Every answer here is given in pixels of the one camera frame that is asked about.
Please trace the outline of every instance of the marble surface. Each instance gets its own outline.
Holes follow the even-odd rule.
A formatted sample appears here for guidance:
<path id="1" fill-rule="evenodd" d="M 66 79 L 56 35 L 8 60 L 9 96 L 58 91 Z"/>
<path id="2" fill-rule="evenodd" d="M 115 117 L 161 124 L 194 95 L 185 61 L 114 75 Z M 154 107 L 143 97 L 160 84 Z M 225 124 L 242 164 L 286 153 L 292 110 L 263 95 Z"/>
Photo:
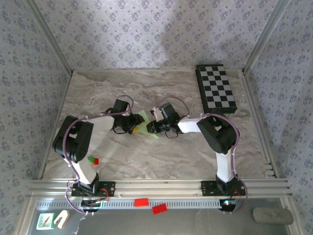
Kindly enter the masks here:
<path id="1" fill-rule="evenodd" d="M 241 138 L 236 150 L 236 170 L 243 178 L 263 178 L 261 154 L 241 80 L 235 72 L 227 73 L 238 110 L 229 115 Z M 151 110 L 163 97 L 183 99 L 191 115 L 203 112 L 194 70 L 127 70 L 74 72 L 62 109 L 58 127 L 67 115 L 92 116 L 112 107 L 117 96 L 134 99 L 133 112 Z M 180 115 L 184 106 L 168 100 Z M 117 135 L 113 131 L 93 131 L 87 156 L 100 159 L 95 168 L 101 178 L 214 178 L 217 161 L 201 133 L 179 135 L 170 140 L 142 133 Z M 71 178 L 72 171 L 55 152 L 50 151 L 44 178 Z"/>

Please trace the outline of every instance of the black and white checkered mat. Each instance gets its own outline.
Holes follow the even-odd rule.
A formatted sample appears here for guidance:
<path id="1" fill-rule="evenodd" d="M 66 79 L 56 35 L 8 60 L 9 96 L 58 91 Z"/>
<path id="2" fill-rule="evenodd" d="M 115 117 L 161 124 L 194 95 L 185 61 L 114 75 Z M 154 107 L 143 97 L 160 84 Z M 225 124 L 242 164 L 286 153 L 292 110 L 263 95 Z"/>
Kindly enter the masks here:
<path id="1" fill-rule="evenodd" d="M 197 65 L 196 76 L 204 113 L 219 109 L 231 114 L 237 110 L 223 65 Z"/>

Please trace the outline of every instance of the wallpaper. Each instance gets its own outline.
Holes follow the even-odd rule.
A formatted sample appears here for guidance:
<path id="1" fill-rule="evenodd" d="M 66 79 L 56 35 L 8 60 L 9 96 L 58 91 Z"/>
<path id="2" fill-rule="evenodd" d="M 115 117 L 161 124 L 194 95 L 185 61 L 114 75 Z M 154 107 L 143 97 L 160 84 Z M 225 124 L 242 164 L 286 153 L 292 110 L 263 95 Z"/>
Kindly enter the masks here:
<path id="1" fill-rule="evenodd" d="M 73 70 L 242 68 L 276 0 L 36 0 Z"/>
<path id="2" fill-rule="evenodd" d="M 313 2 L 292 1 L 249 75 L 271 146 L 313 234 Z"/>
<path id="3" fill-rule="evenodd" d="M 67 76 L 23 1 L 0 1 L 0 234 L 38 177 Z"/>

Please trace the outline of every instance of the black bracket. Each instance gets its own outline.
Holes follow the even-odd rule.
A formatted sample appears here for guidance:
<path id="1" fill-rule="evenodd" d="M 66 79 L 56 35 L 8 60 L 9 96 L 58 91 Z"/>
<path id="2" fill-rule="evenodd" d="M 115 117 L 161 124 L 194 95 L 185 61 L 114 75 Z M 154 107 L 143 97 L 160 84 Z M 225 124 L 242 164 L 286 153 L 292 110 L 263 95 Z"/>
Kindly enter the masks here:
<path id="1" fill-rule="evenodd" d="M 72 197 L 88 197 L 88 196 L 92 196 L 92 197 L 107 197 L 107 193 L 108 192 L 108 196 L 109 197 L 114 197 L 114 192 L 115 192 L 115 182 L 114 181 L 100 181 L 99 182 L 99 187 L 97 190 L 97 192 L 93 195 L 88 195 L 85 191 L 83 191 L 78 184 L 74 184 L 73 188 L 72 188 Z"/>
<path id="2" fill-rule="evenodd" d="M 226 187 L 221 187 L 218 180 L 201 181 L 202 196 L 245 196 L 246 191 L 244 185 L 233 178 L 230 182 L 225 184 Z"/>

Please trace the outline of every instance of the purple cable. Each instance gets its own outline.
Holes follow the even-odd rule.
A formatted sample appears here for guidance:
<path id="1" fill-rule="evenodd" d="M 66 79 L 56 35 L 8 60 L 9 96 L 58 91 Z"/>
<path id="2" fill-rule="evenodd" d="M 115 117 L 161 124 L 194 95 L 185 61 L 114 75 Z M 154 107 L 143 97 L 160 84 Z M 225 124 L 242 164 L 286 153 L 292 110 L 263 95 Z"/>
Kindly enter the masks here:
<path id="1" fill-rule="evenodd" d="M 237 127 L 226 117 L 222 116 L 222 115 L 218 115 L 218 114 L 204 114 L 204 115 L 201 115 L 201 116 L 198 116 L 198 117 L 192 117 L 192 118 L 203 118 L 203 117 L 208 117 L 208 116 L 213 116 L 213 117 L 217 117 L 217 118 L 221 118 L 225 121 L 227 121 L 229 123 L 229 125 L 231 125 L 231 127 L 234 129 L 235 133 L 236 133 L 236 142 L 234 143 L 234 145 L 232 146 L 232 148 L 230 149 L 230 167 L 231 167 L 231 173 L 233 174 L 233 176 L 239 180 L 244 188 L 245 188 L 245 193 L 246 193 L 246 198 L 245 198 L 245 201 L 244 203 L 238 208 L 236 209 L 235 211 L 233 212 L 229 212 L 229 214 L 232 214 L 232 213 L 235 213 L 235 212 L 239 212 L 241 211 L 245 205 L 246 205 L 246 202 L 248 200 L 248 190 L 247 190 L 247 187 L 246 187 L 246 184 L 244 183 L 244 181 L 242 179 L 240 179 L 236 174 L 235 174 L 235 166 L 234 166 L 234 151 L 238 145 L 238 142 L 239 142 L 239 131 L 237 129 Z"/>
<path id="2" fill-rule="evenodd" d="M 125 114 L 125 113 L 128 113 L 132 110 L 132 108 L 134 107 L 134 100 L 129 96 L 129 95 L 120 95 L 118 96 L 117 98 L 120 98 L 120 97 L 127 97 L 129 98 L 131 101 L 132 101 L 132 104 L 130 106 L 130 108 L 124 112 L 120 112 L 120 113 L 114 113 L 114 114 L 99 114 L 97 116 L 94 116 L 94 117 L 91 117 L 91 118 L 88 118 L 88 117 L 83 117 L 83 118 L 79 118 L 77 120 L 75 120 L 74 122 L 71 123 L 71 125 L 67 128 L 67 130 L 65 131 L 65 134 L 64 134 L 64 138 L 63 138 L 63 142 L 62 142 L 62 150 L 63 150 L 63 155 L 65 157 L 65 159 L 67 160 L 68 162 L 68 165 L 72 168 L 72 170 L 74 171 L 75 175 L 76 175 L 76 181 L 71 183 L 70 185 L 68 185 L 67 189 L 65 190 L 65 198 L 67 200 L 67 202 L 70 204 L 70 206 L 77 212 L 79 213 L 82 213 L 82 214 L 85 214 L 84 211 L 81 211 L 79 210 L 78 208 L 76 208 L 69 200 L 68 198 L 68 195 L 67 195 L 67 192 L 68 190 L 70 189 L 70 187 L 72 187 L 74 184 L 78 183 L 80 178 L 79 178 L 79 175 L 78 175 L 78 172 L 76 171 L 76 169 L 74 168 L 73 164 L 72 164 L 72 161 L 70 160 L 70 158 L 68 157 L 67 155 L 67 150 L 66 150 L 66 141 L 67 141 L 67 137 L 69 135 L 69 131 L 72 129 L 72 127 L 78 123 L 79 121 L 83 121 L 83 120 L 91 120 L 91 119 L 95 119 L 95 118 L 99 118 L 99 117 L 105 117 L 105 116 L 113 116 L 113 115 L 121 115 L 121 114 Z"/>
<path id="3" fill-rule="evenodd" d="M 190 114 L 190 110 L 189 110 L 187 104 L 186 104 L 182 99 L 180 99 L 180 98 L 178 98 L 178 97 L 176 97 L 176 96 L 173 96 L 173 95 L 169 95 L 169 96 L 163 98 L 163 99 L 157 104 L 156 107 L 157 107 L 157 108 L 160 107 L 161 103 L 162 103 L 164 100 L 168 99 L 168 98 L 172 98 L 172 99 L 179 100 L 181 103 L 183 103 L 183 105 L 184 105 L 184 106 L 186 107 L 186 109 L 187 109 L 187 114 L 186 114 L 186 116 L 188 116 L 188 115 Z"/>

